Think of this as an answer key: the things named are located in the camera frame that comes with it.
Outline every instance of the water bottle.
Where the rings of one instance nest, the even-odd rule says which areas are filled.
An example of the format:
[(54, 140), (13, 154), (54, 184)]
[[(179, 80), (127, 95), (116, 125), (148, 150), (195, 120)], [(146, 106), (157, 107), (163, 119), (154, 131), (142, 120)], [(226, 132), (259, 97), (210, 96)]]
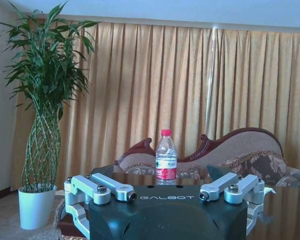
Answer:
[(157, 185), (176, 184), (177, 149), (171, 139), (171, 130), (161, 130), (161, 140), (155, 152), (155, 175)]

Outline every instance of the baseboard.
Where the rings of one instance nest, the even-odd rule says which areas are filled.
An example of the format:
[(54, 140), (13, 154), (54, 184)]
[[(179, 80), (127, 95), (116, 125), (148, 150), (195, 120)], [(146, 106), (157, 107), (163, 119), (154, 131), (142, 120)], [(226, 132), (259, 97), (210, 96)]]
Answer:
[(9, 194), (11, 194), (11, 193), (14, 192), (14, 191), (11, 191), (10, 189), (11, 189), (11, 187), (7, 187), (7, 188), (1, 190), (1, 191), (0, 191), (0, 199), (2, 199), (2, 198), (6, 197), (6, 196), (8, 196)]

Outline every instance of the screw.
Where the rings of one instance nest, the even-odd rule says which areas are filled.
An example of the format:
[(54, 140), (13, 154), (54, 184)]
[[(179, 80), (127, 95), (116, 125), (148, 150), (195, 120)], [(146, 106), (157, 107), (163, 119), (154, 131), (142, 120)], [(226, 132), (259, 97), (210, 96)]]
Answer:
[(229, 185), (229, 190), (233, 193), (237, 193), (239, 191), (239, 187), (237, 184), (231, 184)]
[(130, 192), (128, 195), (128, 201), (134, 201), (137, 199), (137, 194), (135, 192)]
[(203, 191), (199, 194), (199, 198), (202, 201), (207, 201), (209, 199), (209, 194), (207, 192)]
[(107, 188), (103, 185), (99, 185), (97, 188), (96, 188), (98, 194), (103, 194), (107, 191)]

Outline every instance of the floor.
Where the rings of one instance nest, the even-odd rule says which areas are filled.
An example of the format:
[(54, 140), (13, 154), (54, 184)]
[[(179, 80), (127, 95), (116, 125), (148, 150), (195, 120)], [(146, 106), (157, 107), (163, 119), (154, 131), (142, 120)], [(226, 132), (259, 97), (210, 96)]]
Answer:
[(56, 195), (47, 226), (36, 230), (23, 230), (20, 228), (18, 193), (12, 193), (0, 199), (0, 240), (55, 240), (53, 236), (58, 231), (53, 228), (55, 209), (62, 196)]

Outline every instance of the white flower pot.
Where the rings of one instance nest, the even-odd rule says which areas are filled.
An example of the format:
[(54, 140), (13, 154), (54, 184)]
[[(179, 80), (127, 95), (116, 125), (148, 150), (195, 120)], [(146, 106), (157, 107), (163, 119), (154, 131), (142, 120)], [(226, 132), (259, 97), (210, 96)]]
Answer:
[(22, 229), (38, 229), (48, 223), (56, 190), (57, 186), (54, 186), (51, 191), (39, 193), (23, 192), (22, 187), (18, 189), (20, 225)]

